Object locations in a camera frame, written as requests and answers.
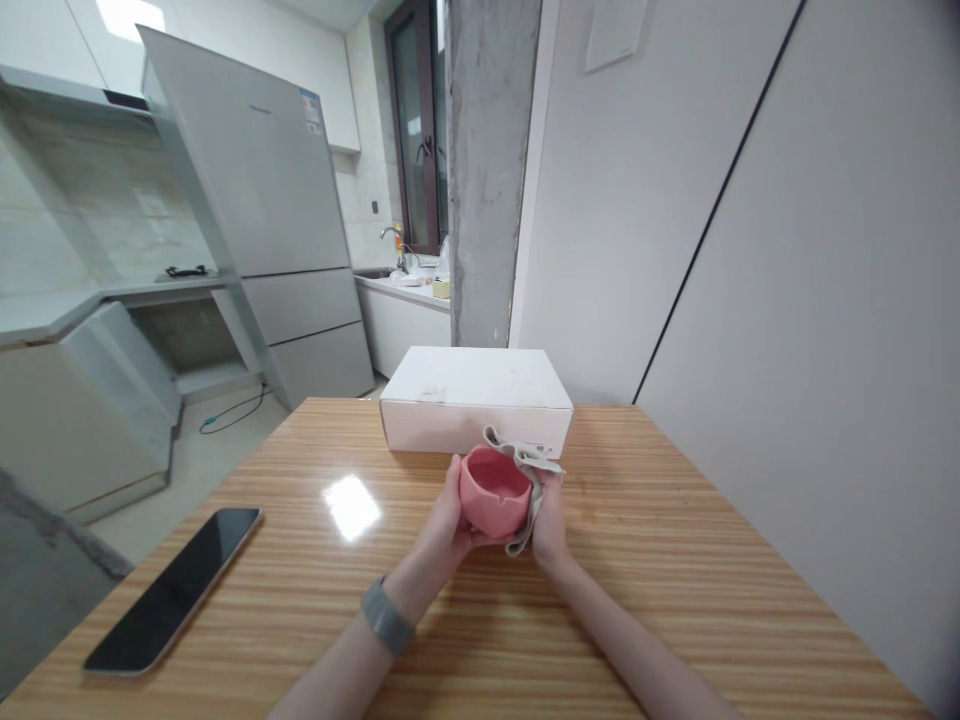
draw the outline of floor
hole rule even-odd
[[[380,397],[386,384],[387,379],[377,375],[376,386],[364,397]],[[256,388],[249,387],[184,408],[179,436],[173,442],[170,485],[97,520],[89,529],[134,565],[143,562],[286,419],[286,408],[273,395],[266,395],[263,405],[236,425],[212,435],[198,432],[208,417],[257,394]],[[224,422],[254,404],[237,408]]]

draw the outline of refrigerator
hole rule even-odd
[[[320,98],[137,26],[143,95],[277,398],[357,397],[373,370]]]

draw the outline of white box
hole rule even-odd
[[[573,403],[543,350],[411,347],[380,395],[391,450],[468,453],[493,425],[559,458]]]

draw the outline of upper cabinet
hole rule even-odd
[[[330,145],[360,151],[343,36],[264,0],[2,0],[0,74],[87,100],[141,97],[138,23],[312,90]]]
[[[141,97],[143,43],[137,25],[183,37],[171,0],[66,0],[107,90]]]
[[[286,52],[275,54],[278,67],[271,72],[317,93],[330,144],[340,150],[359,152],[360,136],[343,36],[301,22],[272,5],[265,7],[278,47],[286,48]]]
[[[64,81],[103,85],[66,0],[0,2],[0,65],[8,82],[17,83],[22,73],[35,74],[53,81],[38,88],[52,92]]]

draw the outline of striped wooden tabletop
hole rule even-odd
[[[449,458],[391,453],[377,401],[308,400],[0,705],[0,718],[262,718],[409,547]],[[561,464],[574,555],[747,718],[926,717],[635,407],[578,406]],[[265,521],[170,657],[80,665],[210,514]],[[372,717],[639,715],[526,553],[475,551]]]

